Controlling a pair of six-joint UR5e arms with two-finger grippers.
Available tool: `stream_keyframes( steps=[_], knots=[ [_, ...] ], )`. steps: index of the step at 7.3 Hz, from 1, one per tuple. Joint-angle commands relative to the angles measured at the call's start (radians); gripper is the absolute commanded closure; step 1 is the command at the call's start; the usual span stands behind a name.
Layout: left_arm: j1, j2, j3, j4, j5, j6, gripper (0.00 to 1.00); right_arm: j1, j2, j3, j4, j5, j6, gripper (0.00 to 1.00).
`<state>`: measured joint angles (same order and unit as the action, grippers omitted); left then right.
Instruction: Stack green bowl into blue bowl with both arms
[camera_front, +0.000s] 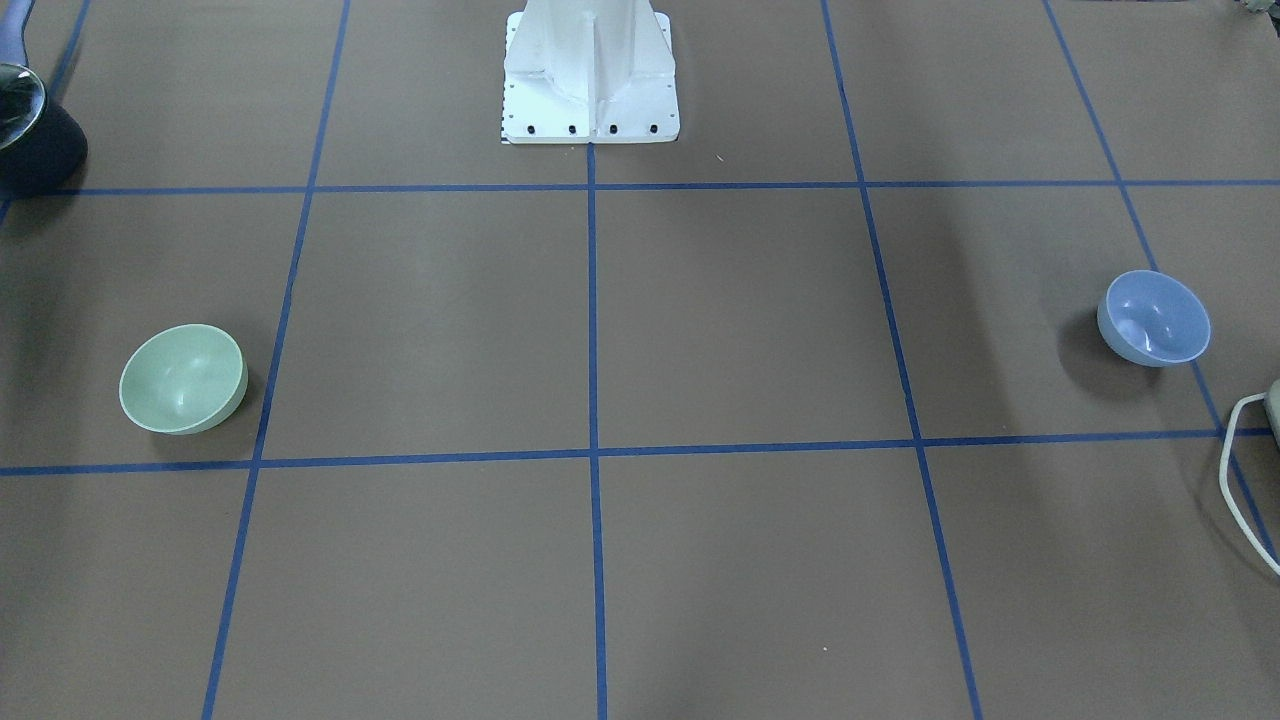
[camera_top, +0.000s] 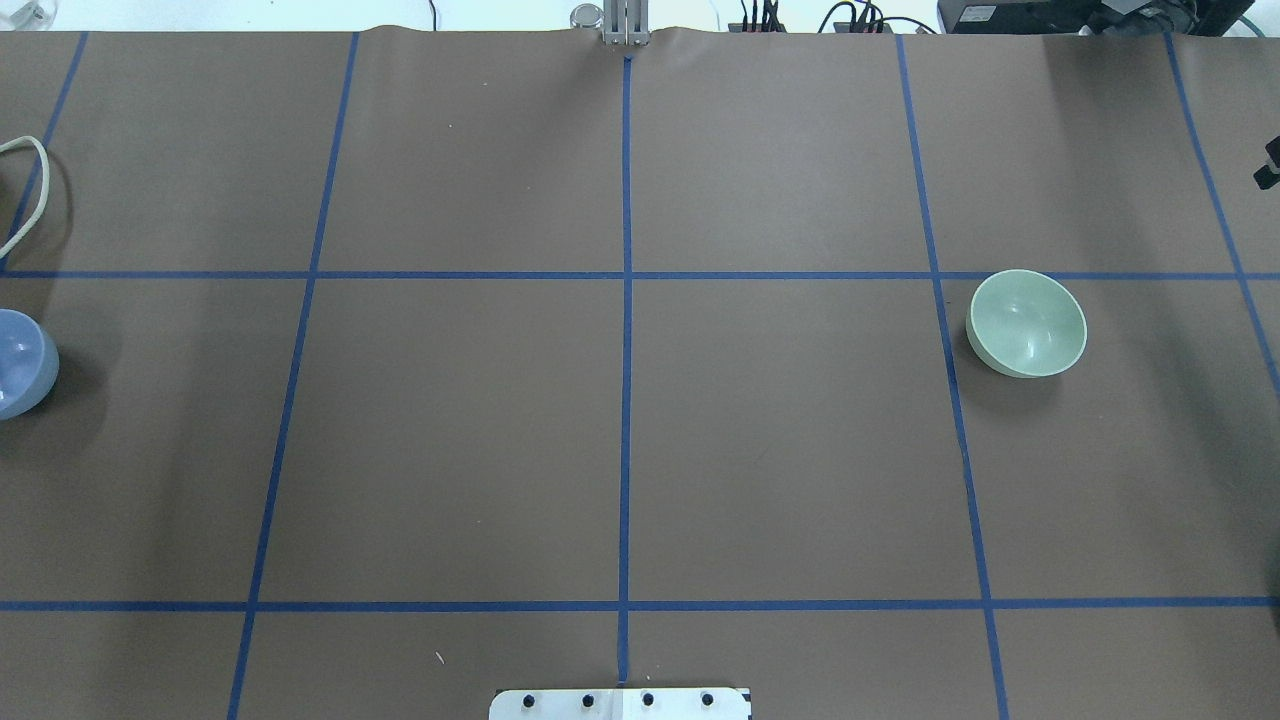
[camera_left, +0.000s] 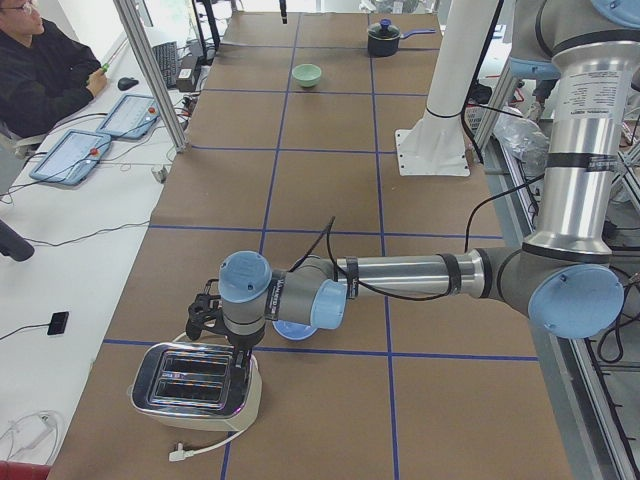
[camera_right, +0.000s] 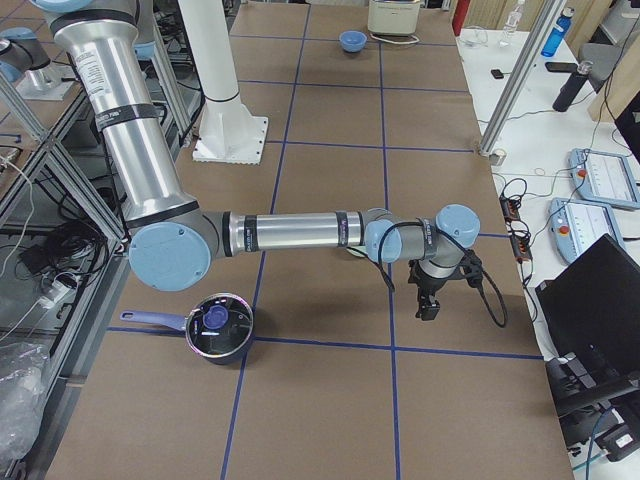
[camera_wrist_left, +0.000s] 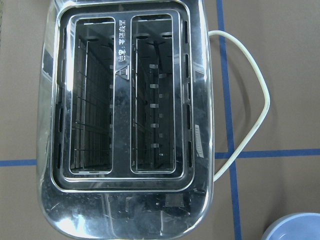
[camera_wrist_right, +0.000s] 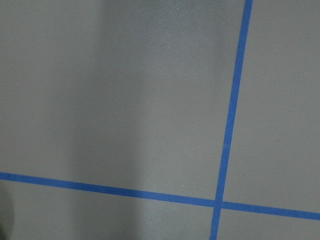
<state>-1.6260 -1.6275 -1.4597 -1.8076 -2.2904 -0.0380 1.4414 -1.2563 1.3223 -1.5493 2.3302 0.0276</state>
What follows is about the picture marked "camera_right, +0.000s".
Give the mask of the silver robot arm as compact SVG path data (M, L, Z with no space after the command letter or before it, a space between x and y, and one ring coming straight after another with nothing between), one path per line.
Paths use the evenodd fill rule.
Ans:
M472 249L480 221L463 205L409 221L379 208L283 215L202 211L181 186L134 50L152 13L138 1L42 1L39 9L75 64L116 164L131 204L129 263L146 285L187 289L215 259L242 252L359 247L377 267L408 262L418 290L417 317L431 320L446 282L463 279L477 289L486 279Z
M25 100L62 101L76 79L72 70L51 60L26 27L1 32L1 74Z

